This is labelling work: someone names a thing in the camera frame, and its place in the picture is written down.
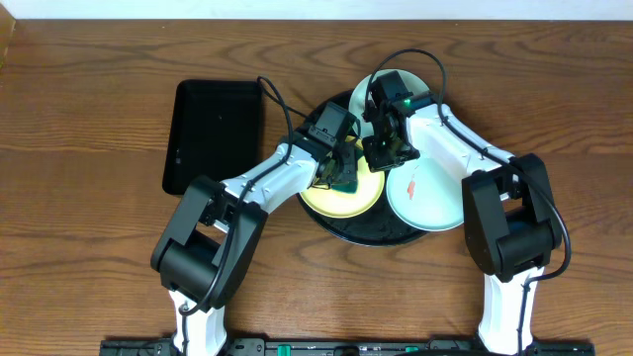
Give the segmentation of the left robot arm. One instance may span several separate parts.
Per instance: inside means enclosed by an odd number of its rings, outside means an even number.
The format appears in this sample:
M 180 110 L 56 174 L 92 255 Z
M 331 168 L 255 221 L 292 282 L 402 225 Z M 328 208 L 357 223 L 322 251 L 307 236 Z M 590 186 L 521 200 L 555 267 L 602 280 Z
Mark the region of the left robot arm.
M 221 353 L 225 306 L 246 275 L 269 215 L 327 172 L 355 172 L 360 156 L 354 140 L 327 147 L 301 136 L 280 143 L 237 177 L 192 181 L 150 257 L 175 308 L 174 354 Z

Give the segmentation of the light blue plate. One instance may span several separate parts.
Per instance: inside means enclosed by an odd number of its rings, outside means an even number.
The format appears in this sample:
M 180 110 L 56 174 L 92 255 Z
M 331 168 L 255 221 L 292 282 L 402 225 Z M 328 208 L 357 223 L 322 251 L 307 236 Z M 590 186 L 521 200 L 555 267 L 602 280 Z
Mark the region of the light blue plate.
M 392 169 L 386 193 L 396 216 L 417 229 L 444 231 L 464 222 L 460 184 L 431 158 Z
M 397 73 L 401 76 L 406 88 L 414 95 L 421 94 L 429 90 L 429 87 L 426 85 L 426 83 L 415 74 L 401 69 L 397 69 Z M 359 82 L 359 84 L 352 92 L 348 104 L 348 111 L 360 121 L 359 130 L 357 127 L 354 127 L 354 131 L 360 136 L 360 138 L 364 138 L 366 136 L 371 136 L 374 134 L 372 124 L 367 123 L 363 119 L 363 113 L 365 111 L 365 95 L 369 84 L 369 79 L 370 76 L 367 75 L 362 81 Z

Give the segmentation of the black rectangular tray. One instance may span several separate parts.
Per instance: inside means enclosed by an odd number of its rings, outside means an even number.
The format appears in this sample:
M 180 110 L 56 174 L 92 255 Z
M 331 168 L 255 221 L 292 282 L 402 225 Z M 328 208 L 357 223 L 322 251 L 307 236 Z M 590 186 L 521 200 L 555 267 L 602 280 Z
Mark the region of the black rectangular tray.
M 254 81 L 187 79 L 174 100 L 162 189 L 182 195 L 204 175 L 220 182 L 260 161 L 262 92 Z

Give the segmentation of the light blue plate right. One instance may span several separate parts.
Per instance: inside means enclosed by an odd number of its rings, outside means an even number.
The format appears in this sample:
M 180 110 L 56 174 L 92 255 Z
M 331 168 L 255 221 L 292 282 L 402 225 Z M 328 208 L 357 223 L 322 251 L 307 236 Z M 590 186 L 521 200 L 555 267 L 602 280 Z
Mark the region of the light blue plate right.
M 431 158 L 392 169 L 386 193 L 396 216 L 417 229 L 444 231 L 464 222 L 460 184 Z

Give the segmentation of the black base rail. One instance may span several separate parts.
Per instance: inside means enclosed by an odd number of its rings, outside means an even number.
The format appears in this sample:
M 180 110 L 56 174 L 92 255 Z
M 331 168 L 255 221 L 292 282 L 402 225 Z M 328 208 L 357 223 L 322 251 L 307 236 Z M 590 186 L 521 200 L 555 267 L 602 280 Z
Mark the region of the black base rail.
M 173 356 L 179 352 L 169 338 L 155 340 L 104 340 L 100 356 Z M 389 355 L 487 355 L 475 339 L 435 339 L 421 343 L 405 342 L 307 342 L 265 341 L 237 338 L 224 346 L 225 356 L 389 356 Z M 527 356 L 594 356 L 590 343 L 535 341 L 524 352 Z

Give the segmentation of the light blue plate top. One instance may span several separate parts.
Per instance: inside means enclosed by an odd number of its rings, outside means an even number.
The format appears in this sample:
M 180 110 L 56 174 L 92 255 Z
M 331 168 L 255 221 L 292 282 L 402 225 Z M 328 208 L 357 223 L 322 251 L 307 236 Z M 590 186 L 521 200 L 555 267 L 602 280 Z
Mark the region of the light blue plate top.
M 401 76 L 406 88 L 414 95 L 421 94 L 429 90 L 429 87 L 426 85 L 426 83 L 415 74 L 401 69 L 397 69 L 397 73 Z M 372 124 L 367 123 L 363 119 L 363 113 L 365 111 L 365 95 L 369 84 L 369 79 L 370 76 L 367 75 L 362 81 L 359 82 L 359 84 L 352 92 L 348 104 L 348 111 L 360 121 L 359 130 L 357 127 L 354 127 L 354 131 L 360 136 L 360 138 L 364 138 L 366 136 L 371 136 L 374 134 Z

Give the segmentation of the round black tray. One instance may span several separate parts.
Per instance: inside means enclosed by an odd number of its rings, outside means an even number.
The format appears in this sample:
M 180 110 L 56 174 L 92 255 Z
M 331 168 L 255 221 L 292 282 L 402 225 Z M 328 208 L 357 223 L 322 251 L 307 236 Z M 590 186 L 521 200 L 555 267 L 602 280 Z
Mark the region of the round black tray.
M 351 243 L 366 246 L 392 246 L 412 242 L 426 234 L 396 216 L 388 203 L 386 180 L 379 200 L 365 213 L 347 219 L 328 218 L 312 211 L 297 198 L 309 217 L 333 235 Z

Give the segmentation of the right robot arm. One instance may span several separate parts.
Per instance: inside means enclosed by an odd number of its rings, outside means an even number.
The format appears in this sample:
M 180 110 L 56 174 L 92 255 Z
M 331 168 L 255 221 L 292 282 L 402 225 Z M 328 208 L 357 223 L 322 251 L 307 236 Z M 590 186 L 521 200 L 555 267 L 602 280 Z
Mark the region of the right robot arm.
M 404 223 L 425 231 L 461 226 L 484 274 L 478 336 L 496 354 L 533 341 L 534 289 L 564 240 L 544 162 L 485 141 L 414 74 L 379 70 L 354 89 L 370 168 L 384 171 L 387 200 Z

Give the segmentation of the yellow plate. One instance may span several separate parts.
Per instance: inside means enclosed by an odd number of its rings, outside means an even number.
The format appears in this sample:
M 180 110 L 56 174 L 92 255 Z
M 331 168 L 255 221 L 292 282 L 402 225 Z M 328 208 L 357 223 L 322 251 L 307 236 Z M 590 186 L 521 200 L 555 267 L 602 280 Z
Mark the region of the yellow plate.
M 365 159 L 362 143 L 349 135 L 345 141 L 353 140 L 357 147 L 358 189 L 355 194 L 333 191 L 330 186 L 311 186 L 299 194 L 308 207 L 323 216 L 347 219 L 368 211 L 380 198 L 385 186 L 385 173 L 372 173 Z

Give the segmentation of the green yellow sponge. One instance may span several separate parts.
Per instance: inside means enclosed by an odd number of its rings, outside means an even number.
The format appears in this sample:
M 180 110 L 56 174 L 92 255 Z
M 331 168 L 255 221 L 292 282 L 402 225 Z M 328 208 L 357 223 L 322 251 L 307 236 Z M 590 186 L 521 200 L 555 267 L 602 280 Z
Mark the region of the green yellow sponge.
M 339 193 L 355 194 L 358 189 L 358 182 L 350 181 L 350 182 L 345 182 L 345 183 L 332 184 L 330 188 L 333 191 L 339 192 Z

